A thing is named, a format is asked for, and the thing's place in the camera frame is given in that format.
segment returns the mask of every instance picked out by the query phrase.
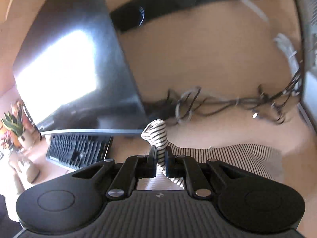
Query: monitor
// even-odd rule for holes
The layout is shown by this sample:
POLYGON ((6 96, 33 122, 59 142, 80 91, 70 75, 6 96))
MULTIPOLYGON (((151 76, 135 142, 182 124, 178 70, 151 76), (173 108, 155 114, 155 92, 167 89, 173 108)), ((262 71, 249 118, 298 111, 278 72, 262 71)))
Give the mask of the monitor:
POLYGON ((13 74, 41 134, 140 134, 148 123, 105 0, 46 0, 13 74))

